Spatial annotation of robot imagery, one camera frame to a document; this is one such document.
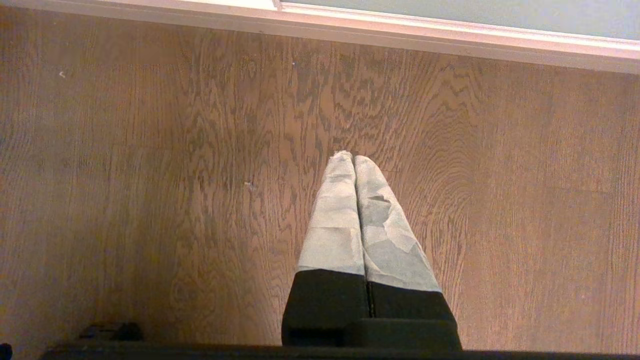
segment wooden floor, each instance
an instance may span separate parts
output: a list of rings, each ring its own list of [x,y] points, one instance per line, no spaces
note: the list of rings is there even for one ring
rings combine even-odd
[[[640,352],[640,78],[0,8],[0,342],[279,344],[326,160],[370,156],[465,348]]]

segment white baseboard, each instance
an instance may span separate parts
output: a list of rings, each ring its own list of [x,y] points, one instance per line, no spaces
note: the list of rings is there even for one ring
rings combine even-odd
[[[0,0],[40,10],[640,74],[640,41],[279,0]]]

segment dark object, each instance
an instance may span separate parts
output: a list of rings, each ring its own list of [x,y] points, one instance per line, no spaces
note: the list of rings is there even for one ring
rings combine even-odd
[[[329,270],[296,273],[282,317],[282,344],[462,350],[458,324],[442,293]]]
[[[81,340],[142,341],[142,330],[136,323],[94,323],[80,334]]]
[[[344,346],[344,328],[369,317],[362,275],[329,270],[296,273],[282,317],[282,344]]]
[[[78,341],[49,349],[41,360],[638,360],[640,356],[553,352],[429,351],[378,348],[249,347],[153,345],[117,341]]]
[[[11,345],[7,343],[0,344],[0,360],[11,360],[11,356],[13,356]]]

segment hardwood floor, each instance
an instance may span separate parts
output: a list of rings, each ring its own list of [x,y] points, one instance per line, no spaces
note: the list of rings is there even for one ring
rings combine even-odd
[[[0,8],[0,341],[279,344],[328,157],[385,172],[467,349],[640,353],[640,78]]]

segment light blue wall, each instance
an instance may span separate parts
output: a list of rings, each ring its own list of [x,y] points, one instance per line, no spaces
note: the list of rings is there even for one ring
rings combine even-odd
[[[640,0],[287,1],[514,28],[640,40]]]

